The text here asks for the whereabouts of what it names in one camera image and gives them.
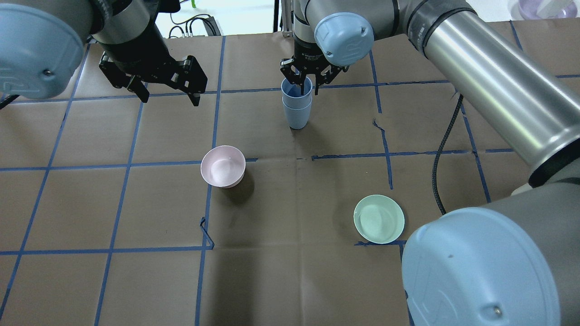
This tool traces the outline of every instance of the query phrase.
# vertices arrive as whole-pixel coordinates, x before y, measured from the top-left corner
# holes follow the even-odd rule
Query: light blue cap
[[[0,91],[29,99],[61,94],[82,60],[68,24],[39,9],[0,3]]]
[[[514,221],[465,208],[422,226],[403,252],[416,326],[559,326],[550,267]]]
[[[375,42],[371,24],[352,12],[323,18],[314,29],[314,39],[328,62],[341,67],[364,58]]]

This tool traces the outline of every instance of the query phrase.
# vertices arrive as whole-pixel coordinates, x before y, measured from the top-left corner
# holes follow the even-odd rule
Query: pink bowl
[[[233,146],[217,146],[201,161],[201,176],[214,187],[232,188],[242,181],[245,170],[246,159]]]

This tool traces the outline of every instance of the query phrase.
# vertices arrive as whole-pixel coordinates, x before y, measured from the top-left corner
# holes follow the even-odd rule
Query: purple container
[[[533,20],[533,19],[543,19],[538,16],[538,7],[543,0],[519,0],[520,14],[523,19]],[[572,18],[576,17],[578,14],[578,7],[572,2],[570,6],[562,9],[562,11],[555,17],[550,18]]]

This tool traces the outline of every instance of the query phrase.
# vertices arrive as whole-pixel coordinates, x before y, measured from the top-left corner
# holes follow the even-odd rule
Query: light green bowl
[[[363,198],[355,207],[354,226],[368,241],[388,244],[403,233],[405,216],[391,198],[371,195]]]

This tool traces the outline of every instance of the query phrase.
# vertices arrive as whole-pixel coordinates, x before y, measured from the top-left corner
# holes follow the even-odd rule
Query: stacked cup
[[[312,81],[306,77],[304,81],[304,95],[300,86],[290,84],[284,78],[282,81],[282,105],[288,125],[292,129],[302,129],[306,126],[312,107]]]

